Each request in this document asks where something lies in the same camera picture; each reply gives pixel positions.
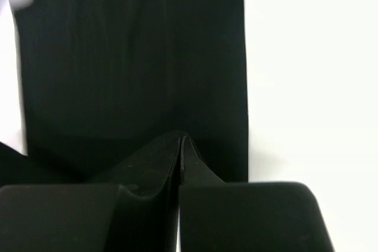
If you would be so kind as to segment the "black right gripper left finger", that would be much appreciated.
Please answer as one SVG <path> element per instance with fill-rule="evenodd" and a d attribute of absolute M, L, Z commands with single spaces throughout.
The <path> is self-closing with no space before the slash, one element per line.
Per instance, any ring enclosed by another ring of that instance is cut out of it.
<path fill-rule="evenodd" d="M 74 184 L 1 147 L 2 251 L 175 251 L 181 134 Z"/>

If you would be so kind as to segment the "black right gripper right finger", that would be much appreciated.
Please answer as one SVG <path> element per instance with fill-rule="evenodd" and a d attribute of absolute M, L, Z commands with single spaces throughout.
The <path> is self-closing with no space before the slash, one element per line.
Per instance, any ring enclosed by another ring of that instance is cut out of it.
<path fill-rule="evenodd" d="M 224 182 L 188 137 L 180 162 L 182 251 L 333 251 L 318 202 L 304 184 Z"/>

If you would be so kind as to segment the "black tank top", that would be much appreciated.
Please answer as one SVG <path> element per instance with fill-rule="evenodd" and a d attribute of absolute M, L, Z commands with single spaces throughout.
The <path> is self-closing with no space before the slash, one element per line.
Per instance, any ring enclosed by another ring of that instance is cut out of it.
<path fill-rule="evenodd" d="M 244 0 L 2 1 L 27 146 L 1 146 L 2 185 L 84 181 L 173 130 L 247 181 Z"/>

